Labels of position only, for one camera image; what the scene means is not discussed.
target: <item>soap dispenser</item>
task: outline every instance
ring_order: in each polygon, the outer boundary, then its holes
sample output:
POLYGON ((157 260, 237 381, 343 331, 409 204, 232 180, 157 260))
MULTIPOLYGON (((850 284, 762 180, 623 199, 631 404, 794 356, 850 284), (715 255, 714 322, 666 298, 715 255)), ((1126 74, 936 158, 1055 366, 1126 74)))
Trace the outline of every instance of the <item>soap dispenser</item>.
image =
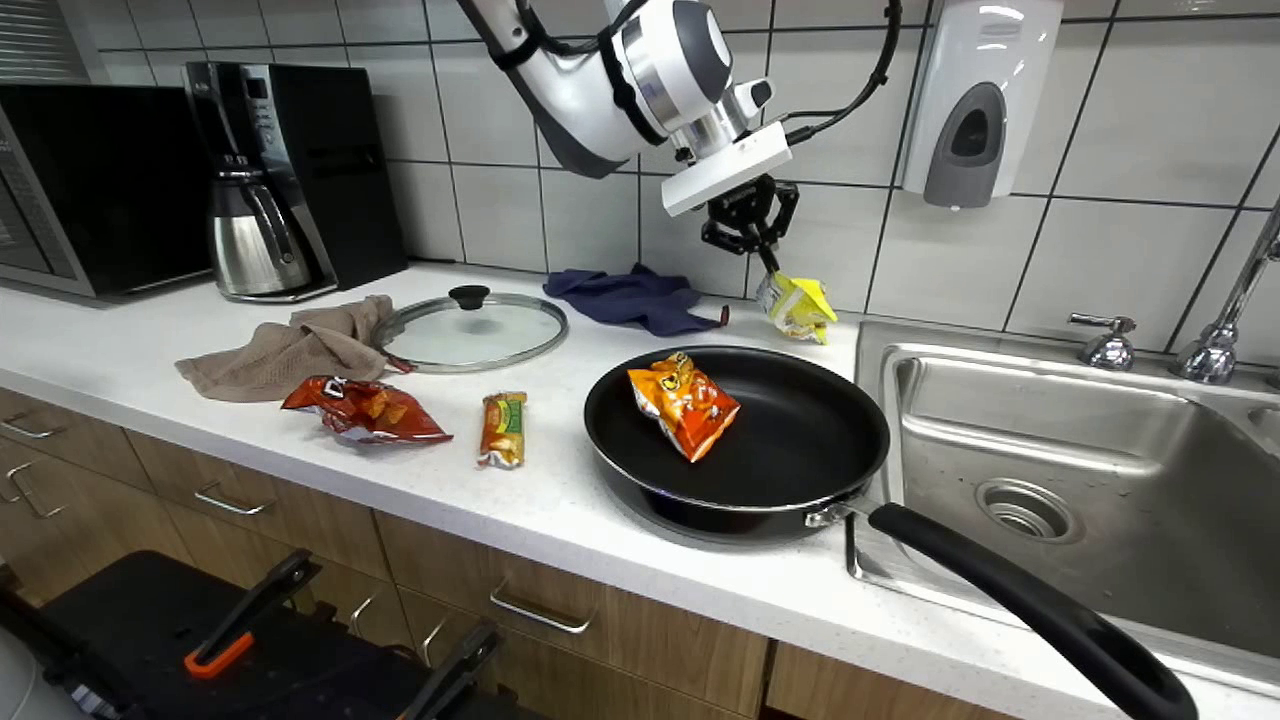
POLYGON ((1036 119, 1064 0, 946 0, 906 189, 939 209, 1009 196, 1036 119))

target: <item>black frying pan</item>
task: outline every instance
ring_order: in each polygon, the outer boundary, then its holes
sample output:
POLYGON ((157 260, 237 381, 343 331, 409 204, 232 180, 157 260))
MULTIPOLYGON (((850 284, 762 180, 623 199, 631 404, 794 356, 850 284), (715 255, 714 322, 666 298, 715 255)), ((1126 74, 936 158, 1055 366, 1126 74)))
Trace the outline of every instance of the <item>black frying pan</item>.
MULTIPOLYGON (((687 465, 637 409, 629 382, 629 366, 649 366, 669 352, 606 372, 587 392, 584 422, 623 500, 641 496, 654 512, 700 533, 744 534, 814 533, 850 517, 850 500, 890 453, 878 400, 846 374, 780 352, 719 343, 680 352, 741 400, 741 415, 700 465, 687 465)), ((1071 595, 913 509, 883 502, 872 512, 872 528, 999 600, 1126 710, 1198 715, 1188 688, 1150 646, 1071 595)))

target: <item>glass pot lid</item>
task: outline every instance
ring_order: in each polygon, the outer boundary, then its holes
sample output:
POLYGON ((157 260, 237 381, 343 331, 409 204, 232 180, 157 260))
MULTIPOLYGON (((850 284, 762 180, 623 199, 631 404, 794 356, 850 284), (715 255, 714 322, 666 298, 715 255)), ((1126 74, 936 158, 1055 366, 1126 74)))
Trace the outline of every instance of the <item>glass pot lid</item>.
POLYGON ((526 365, 555 348, 566 331, 570 321, 548 298, 460 284, 396 313, 376 331, 376 348, 421 372, 484 372, 526 365))

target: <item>kitchen counter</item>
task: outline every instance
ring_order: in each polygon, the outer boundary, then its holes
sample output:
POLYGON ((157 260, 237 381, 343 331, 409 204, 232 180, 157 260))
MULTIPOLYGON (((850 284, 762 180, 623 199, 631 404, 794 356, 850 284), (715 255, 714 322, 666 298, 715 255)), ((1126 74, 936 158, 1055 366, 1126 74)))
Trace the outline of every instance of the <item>kitchen counter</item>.
MULTIPOLYGON (((360 297, 391 297, 406 308, 467 279, 541 297, 527 274, 409 268, 300 308, 360 297)), ((828 343, 787 343, 762 313, 736 308, 723 331, 658 341, 641 328, 591 322, 570 308, 570 341, 541 361, 479 374, 391 381, 426 400, 454 433, 454 444, 355 453, 324 434, 309 413, 215 404, 173 366, 186 356, 242 348, 257 322, 290 321, 294 313, 229 303, 214 284, 107 308, 0 289, 0 389, 986 709, 1011 715, 1115 715, 1030 626, 852 579, 840 528, 787 545, 687 545, 631 517, 602 483, 581 404, 612 365, 666 343, 762 343, 852 374, 858 322, 834 328, 828 343), (520 472, 478 469, 479 395, 511 389, 534 392, 527 465, 520 472)), ((1276 688, 1230 685, 1213 672, 1183 672, 1183 678, 1199 715, 1280 715, 1280 678, 1276 688)))

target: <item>sink basin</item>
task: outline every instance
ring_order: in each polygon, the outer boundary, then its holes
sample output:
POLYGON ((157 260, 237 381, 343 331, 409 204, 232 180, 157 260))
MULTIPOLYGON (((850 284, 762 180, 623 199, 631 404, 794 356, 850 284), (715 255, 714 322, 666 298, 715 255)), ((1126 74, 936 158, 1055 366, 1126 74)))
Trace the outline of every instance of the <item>sink basin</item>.
MULTIPOLYGON (((1101 372, 1048 348, 870 341, 893 453, 882 500, 1079 603, 1198 646, 1280 659, 1280 395, 1101 372)), ((900 589, 973 595, 882 546, 900 589)))

